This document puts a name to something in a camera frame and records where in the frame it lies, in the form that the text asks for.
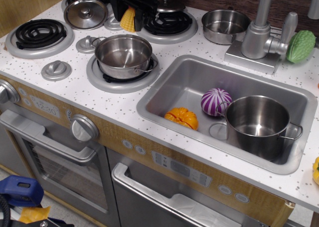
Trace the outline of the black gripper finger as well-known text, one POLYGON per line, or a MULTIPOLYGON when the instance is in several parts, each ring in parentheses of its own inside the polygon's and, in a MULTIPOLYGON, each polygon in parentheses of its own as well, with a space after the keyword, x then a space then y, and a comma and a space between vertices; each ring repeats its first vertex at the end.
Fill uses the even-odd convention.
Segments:
POLYGON ((156 9, 135 9, 134 27, 135 31, 141 31, 151 18, 156 16, 156 9))
POLYGON ((129 5, 125 2, 111 2, 114 17, 117 21, 121 21, 124 13, 129 8, 129 5))

